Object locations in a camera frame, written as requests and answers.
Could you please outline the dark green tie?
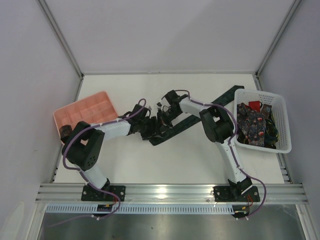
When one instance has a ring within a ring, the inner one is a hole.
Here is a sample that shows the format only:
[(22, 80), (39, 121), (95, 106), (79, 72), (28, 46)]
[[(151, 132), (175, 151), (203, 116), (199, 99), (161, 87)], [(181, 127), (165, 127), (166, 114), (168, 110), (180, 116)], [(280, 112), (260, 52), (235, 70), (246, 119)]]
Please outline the dark green tie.
[[(227, 104), (231, 103), (235, 99), (235, 92), (238, 89), (244, 89), (245, 87), (243, 85), (234, 85), (230, 89), (228, 89), (225, 93), (220, 95), (218, 98), (216, 98), (214, 101), (212, 101), (212, 104), (217, 104), (225, 107)], [(152, 137), (149, 142), (153, 146), (160, 145), (169, 139), (177, 136), (178, 134), (186, 131), (187, 129), (191, 128), (192, 126), (199, 123), (201, 119), (199, 117), (196, 117), (194, 115), (190, 115), (187, 118), (183, 119), (179, 123), (173, 126), (173, 128), (170, 128), (169, 130), (165, 131), (162, 134), (162, 137)]]

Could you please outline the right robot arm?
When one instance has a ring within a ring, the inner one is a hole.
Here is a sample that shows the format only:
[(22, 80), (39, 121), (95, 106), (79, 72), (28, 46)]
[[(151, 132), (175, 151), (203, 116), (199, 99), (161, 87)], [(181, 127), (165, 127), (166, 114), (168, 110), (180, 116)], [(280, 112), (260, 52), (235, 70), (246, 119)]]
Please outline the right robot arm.
[(157, 104), (158, 135), (150, 143), (153, 146), (160, 145), (201, 122), (206, 137), (218, 147), (224, 161), (230, 195), (239, 200), (253, 184), (238, 160), (234, 142), (238, 129), (234, 116), (222, 105), (192, 99), (187, 90), (184, 95), (178, 95), (177, 92), (171, 90), (162, 97), (169, 104), (167, 110), (164, 110), (161, 102)]

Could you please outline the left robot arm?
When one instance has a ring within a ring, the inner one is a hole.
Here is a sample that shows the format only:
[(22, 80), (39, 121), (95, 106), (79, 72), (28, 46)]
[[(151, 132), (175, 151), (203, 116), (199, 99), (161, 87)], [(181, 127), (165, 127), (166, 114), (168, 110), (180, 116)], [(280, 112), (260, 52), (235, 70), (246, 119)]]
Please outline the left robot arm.
[(92, 188), (110, 190), (110, 180), (98, 167), (98, 158), (104, 142), (117, 137), (139, 133), (143, 140), (160, 134), (159, 121), (150, 116), (151, 110), (136, 104), (132, 111), (103, 123), (77, 123), (67, 136), (62, 138), (62, 163), (68, 170), (79, 172)]

